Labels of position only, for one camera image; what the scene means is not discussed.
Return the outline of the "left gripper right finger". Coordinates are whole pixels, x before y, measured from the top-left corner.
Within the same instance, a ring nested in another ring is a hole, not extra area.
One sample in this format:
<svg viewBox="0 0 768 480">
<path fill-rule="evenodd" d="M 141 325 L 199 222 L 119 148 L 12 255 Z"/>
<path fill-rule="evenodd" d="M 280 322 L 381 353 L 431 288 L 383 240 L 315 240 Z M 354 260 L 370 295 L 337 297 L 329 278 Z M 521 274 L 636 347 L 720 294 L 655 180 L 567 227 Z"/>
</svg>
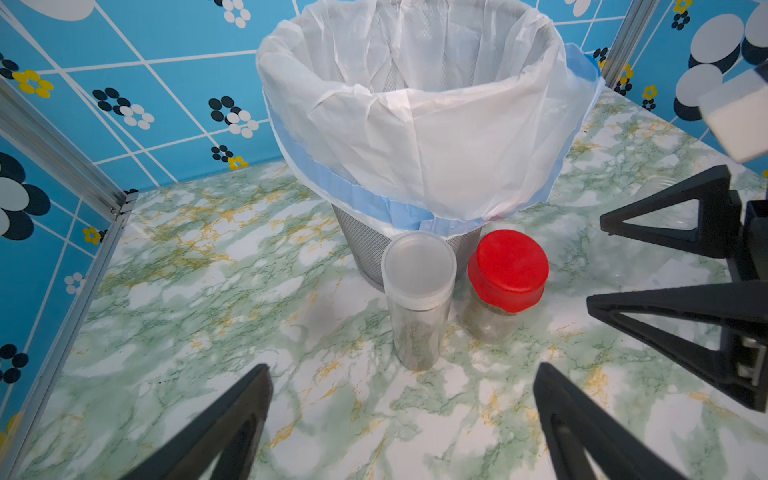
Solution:
<svg viewBox="0 0 768 480">
<path fill-rule="evenodd" d="M 681 479 L 554 366 L 539 365 L 533 393 L 555 475 L 594 479 L 595 461 L 610 479 Z"/>
</svg>

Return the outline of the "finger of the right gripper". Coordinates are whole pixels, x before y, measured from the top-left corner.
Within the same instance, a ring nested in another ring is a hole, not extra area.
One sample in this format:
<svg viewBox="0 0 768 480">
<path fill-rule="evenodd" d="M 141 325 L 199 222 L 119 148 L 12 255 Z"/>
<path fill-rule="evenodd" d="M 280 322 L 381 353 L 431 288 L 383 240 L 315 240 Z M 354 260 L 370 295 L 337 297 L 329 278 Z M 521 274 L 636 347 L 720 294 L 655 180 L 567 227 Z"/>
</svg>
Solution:
<svg viewBox="0 0 768 480">
<path fill-rule="evenodd" d="M 730 188 L 725 165 L 709 168 L 658 193 L 600 216 L 600 228 L 609 235 L 693 253 L 727 259 L 735 248 L 741 223 L 741 200 Z M 696 225 L 682 230 L 631 224 L 641 215 L 688 201 L 698 203 Z"/>
<path fill-rule="evenodd" d="M 765 281 L 599 294 L 586 306 L 744 407 L 767 410 Z"/>
</svg>

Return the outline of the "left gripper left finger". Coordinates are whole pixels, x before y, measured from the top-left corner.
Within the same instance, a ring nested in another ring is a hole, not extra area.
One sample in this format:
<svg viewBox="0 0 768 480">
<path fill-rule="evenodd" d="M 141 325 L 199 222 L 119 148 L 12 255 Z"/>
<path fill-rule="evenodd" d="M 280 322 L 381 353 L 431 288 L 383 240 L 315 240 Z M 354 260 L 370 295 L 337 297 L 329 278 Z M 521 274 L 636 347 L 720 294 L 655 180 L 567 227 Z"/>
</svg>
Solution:
<svg viewBox="0 0 768 480">
<path fill-rule="evenodd" d="M 126 479 L 249 477 L 273 395 L 269 367 L 258 364 Z"/>
</svg>

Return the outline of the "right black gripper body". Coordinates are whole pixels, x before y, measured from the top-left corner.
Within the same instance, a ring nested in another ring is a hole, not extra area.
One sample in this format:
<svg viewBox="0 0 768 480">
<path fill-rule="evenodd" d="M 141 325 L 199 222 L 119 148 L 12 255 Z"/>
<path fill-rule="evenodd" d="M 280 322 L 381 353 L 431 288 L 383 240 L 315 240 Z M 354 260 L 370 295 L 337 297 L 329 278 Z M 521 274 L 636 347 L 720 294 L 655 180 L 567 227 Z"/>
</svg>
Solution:
<svg viewBox="0 0 768 480">
<path fill-rule="evenodd" d="M 767 368 L 767 202 L 726 199 L 727 263 L 723 372 L 730 384 L 759 384 Z"/>
</svg>

